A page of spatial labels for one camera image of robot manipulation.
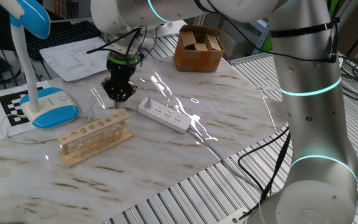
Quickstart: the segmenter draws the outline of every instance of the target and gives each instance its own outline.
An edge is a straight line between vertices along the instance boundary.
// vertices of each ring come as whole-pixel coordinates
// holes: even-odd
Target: white power strip
[[[191,119],[181,114],[167,106],[162,105],[154,100],[152,101],[152,107],[147,109],[145,104],[148,98],[144,98],[144,100],[137,107],[137,111],[143,115],[148,116],[149,118],[158,121],[180,133],[185,134],[187,129],[190,127]]]

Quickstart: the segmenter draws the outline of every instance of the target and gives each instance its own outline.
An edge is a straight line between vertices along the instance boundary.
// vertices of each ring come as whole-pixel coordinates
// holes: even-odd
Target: marble pattern
[[[14,138],[55,138],[84,125],[96,92],[100,94],[93,107],[96,118],[115,113],[99,85],[106,76],[103,72],[73,83],[49,81],[78,103],[80,117],[52,130]],[[149,61],[131,80],[148,89],[153,100],[189,115],[225,157],[285,123],[279,116],[282,104],[264,98],[223,60],[215,73],[180,73],[172,58]],[[198,138],[136,112],[146,96],[139,88],[122,105],[131,115],[126,122],[134,135],[131,140],[71,169],[60,159],[57,141],[23,145],[1,140],[0,223],[101,223],[217,163]]]

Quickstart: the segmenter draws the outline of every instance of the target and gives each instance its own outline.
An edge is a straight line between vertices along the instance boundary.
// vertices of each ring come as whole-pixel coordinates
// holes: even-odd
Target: cardboard box
[[[201,44],[201,43],[194,44],[194,48],[195,48],[195,50],[208,51],[208,48],[206,47],[206,45]]]
[[[218,38],[221,32],[217,28],[184,25],[180,29],[179,40],[173,60],[180,72],[215,72],[224,53],[222,42]],[[202,43],[205,34],[216,38],[221,50],[195,50],[194,41]]]

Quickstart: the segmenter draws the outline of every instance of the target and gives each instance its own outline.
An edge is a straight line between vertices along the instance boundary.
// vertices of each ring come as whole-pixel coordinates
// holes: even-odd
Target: wooden block
[[[222,50],[222,48],[219,44],[212,42],[210,40],[206,42],[206,48],[208,50]]]
[[[202,41],[202,43],[206,44],[207,41],[209,41],[209,40],[212,41],[212,42],[214,42],[214,43],[218,43],[218,40],[216,39],[216,37],[213,36],[213,35],[211,35],[211,34],[205,34],[205,35],[203,36],[203,41]]]
[[[89,151],[83,152],[83,157],[80,157],[79,150],[75,148],[72,151],[70,151],[67,155],[64,155],[63,151],[59,151],[59,156],[65,162],[66,166],[68,168],[71,168],[89,158],[92,158],[93,156],[96,156],[114,146],[117,146],[118,144],[123,143],[124,141],[129,140],[131,137],[132,137],[132,133],[127,128],[124,128],[120,139],[117,139],[114,142],[109,142],[107,146],[102,146],[100,147],[99,150],[93,150],[91,152]]]
[[[194,33],[192,31],[181,32],[180,38],[182,39],[185,47],[197,43],[196,37],[194,37]]]
[[[208,51],[206,45],[201,43],[194,44],[194,48],[199,51]]]

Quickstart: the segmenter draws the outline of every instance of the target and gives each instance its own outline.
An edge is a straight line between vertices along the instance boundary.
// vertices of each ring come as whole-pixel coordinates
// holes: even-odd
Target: power cord
[[[142,89],[144,89],[146,92],[147,92],[147,94],[148,94],[148,96],[149,96],[149,99],[147,100],[147,102],[146,102],[146,104],[144,105],[144,107],[146,108],[146,109],[151,109],[151,107],[153,107],[153,104],[152,104],[152,97],[150,96],[150,92],[146,89],[146,88],[144,88],[141,84],[139,84],[139,83],[134,83],[134,82],[128,82],[130,85],[132,85],[132,86],[136,86],[136,88],[139,86],[139,87],[141,87]]]
[[[0,125],[0,129],[1,129],[1,133],[2,135],[12,141],[12,142],[16,142],[16,143],[21,143],[21,144],[38,144],[38,143],[43,143],[43,142],[47,142],[47,141],[53,141],[53,140],[57,140],[57,138],[53,138],[53,139],[46,139],[46,140],[41,140],[41,141],[36,141],[36,142],[23,142],[23,141],[18,141],[18,140],[15,140],[15,139],[11,139],[10,137],[7,136],[7,134],[4,133],[4,131],[2,130],[2,124],[4,123],[4,120],[9,117],[9,116],[17,116],[17,117],[20,117],[20,118],[26,118],[25,115],[18,115],[18,114],[8,114],[6,115],[2,121],[1,121],[1,125]]]
[[[249,156],[250,154],[252,154],[252,153],[254,153],[254,152],[258,151],[258,150],[261,150],[261,149],[263,149],[264,147],[270,145],[271,143],[277,141],[277,140],[280,139],[285,133],[287,133],[287,131],[288,131],[289,129],[290,129],[290,128],[287,126],[287,128],[286,128],[283,132],[281,132],[277,137],[275,137],[274,139],[270,140],[269,142],[267,142],[267,143],[265,143],[265,144],[263,144],[263,145],[261,145],[261,146],[255,148],[255,149],[253,149],[253,150],[251,150],[251,151],[245,153],[244,155],[240,156],[240,158],[237,160],[237,163],[239,164],[239,167],[241,167],[241,169],[258,185],[258,187],[259,187],[259,189],[261,190],[261,192],[264,191],[264,188],[263,188],[262,185],[259,183],[259,181],[258,181],[250,172],[248,172],[248,170],[241,164],[241,161],[242,161],[245,157]]]
[[[270,189],[272,188],[273,182],[274,182],[274,178],[276,177],[276,175],[278,174],[278,171],[281,168],[281,165],[283,164],[285,155],[287,154],[288,151],[288,147],[290,145],[290,140],[291,140],[291,133],[288,133],[287,135],[287,139],[284,142],[284,145],[282,146],[280,153],[278,154],[278,158],[276,161],[276,165],[274,168],[274,172],[273,172],[273,176],[270,179],[270,181],[268,182],[268,184],[266,185],[266,188],[263,190],[261,196],[260,196],[260,201],[257,205],[255,205],[253,208],[251,208],[247,213],[243,214],[239,220],[249,216],[254,210],[256,210],[260,204],[263,203],[263,201],[267,198],[267,195],[269,194]]]
[[[331,55],[329,58],[320,58],[320,59],[303,59],[303,58],[299,58],[299,57],[294,57],[294,56],[291,56],[291,55],[286,55],[286,54],[280,54],[280,53],[276,53],[276,52],[268,52],[266,50],[263,50],[263,49],[260,49],[258,48],[254,43],[252,43],[248,37],[238,28],[238,26],[236,26],[233,21],[231,21],[227,16],[225,16],[223,13],[221,13],[218,9],[216,9],[215,6],[212,5],[211,1],[210,0],[207,0],[209,5],[215,10],[215,12],[211,12],[211,11],[208,11],[210,13],[216,13],[216,14],[219,14],[220,16],[222,16],[226,21],[228,21],[228,23],[230,23],[236,31],[238,31],[238,33],[240,33],[240,35],[245,38],[245,40],[250,43],[255,49],[259,50],[260,52],[265,52],[265,53],[269,53],[269,54],[272,54],[272,55],[278,55],[278,56],[284,56],[284,57],[289,57],[289,58],[292,58],[292,59],[296,59],[296,60],[301,60],[301,61],[304,61],[304,62],[327,62],[327,63],[336,63],[336,59],[337,59],[337,33],[338,33],[338,30],[337,30],[337,23],[335,21],[335,19],[332,20],[332,22],[334,23],[334,25],[336,26],[336,34],[334,36],[334,41],[333,41],[333,47],[331,48]]]
[[[91,106],[89,108],[89,116],[88,116],[88,121],[86,122],[86,124],[89,124],[90,122],[90,119],[91,119],[91,113],[93,113],[93,116],[94,116],[94,112],[92,110],[92,107],[94,105],[94,103],[96,102],[96,97],[93,99],[92,103],[91,103]],[[21,143],[21,144],[39,144],[39,143],[43,143],[43,142],[47,142],[47,141],[53,141],[53,140],[57,140],[57,138],[53,138],[53,139],[46,139],[46,140],[41,140],[41,141],[36,141],[36,142],[24,142],[24,141],[18,141],[18,140],[15,140],[15,139],[11,139],[7,134],[4,133],[4,131],[2,130],[2,125],[4,123],[4,120],[6,118],[8,118],[9,116],[17,116],[17,117],[20,117],[20,118],[27,118],[25,115],[18,115],[18,114],[8,114],[6,115],[2,121],[1,121],[1,124],[0,124],[0,130],[1,130],[1,133],[2,135],[8,139],[9,141],[12,141],[12,142],[16,142],[16,143]]]
[[[209,148],[209,150],[211,150],[213,152],[213,154],[215,154],[215,156],[220,160],[220,162],[222,162],[222,164],[229,170],[231,171],[234,175],[238,176],[238,178],[242,179],[245,183],[253,186],[255,189],[257,189],[259,192],[260,189],[258,187],[257,184],[253,183],[251,180],[249,180],[247,177],[244,177],[242,174],[238,173],[236,170],[234,170],[230,164],[228,162],[226,162],[224,160],[224,158],[222,157],[222,155],[220,155],[220,153],[203,137],[203,135],[197,131],[197,129],[195,129],[193,126],[189,127],[189,131],[193,131],[193,134],[197,137],[203,140],[203,143]]]

